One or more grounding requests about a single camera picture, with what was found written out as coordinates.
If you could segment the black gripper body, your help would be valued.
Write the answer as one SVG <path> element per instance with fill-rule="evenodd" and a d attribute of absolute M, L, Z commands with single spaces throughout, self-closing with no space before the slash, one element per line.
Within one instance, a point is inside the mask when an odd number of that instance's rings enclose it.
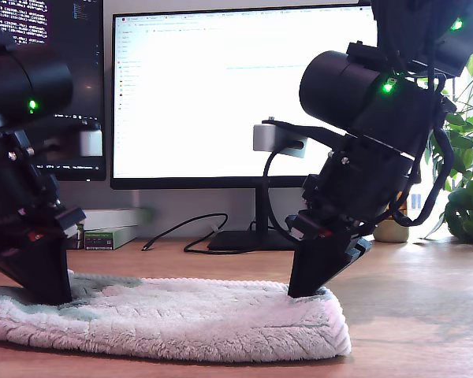
<path fill-rule="evenodd" d="M 331 155 L 303 184 L 306 208 L 288 222 L 297 242 L 346 235 L 352 245 L 345 269 L 369 249 L 366 241 L 393 197 L 404 189 L 412 159 L 367 137 L 318 136 Z"/>

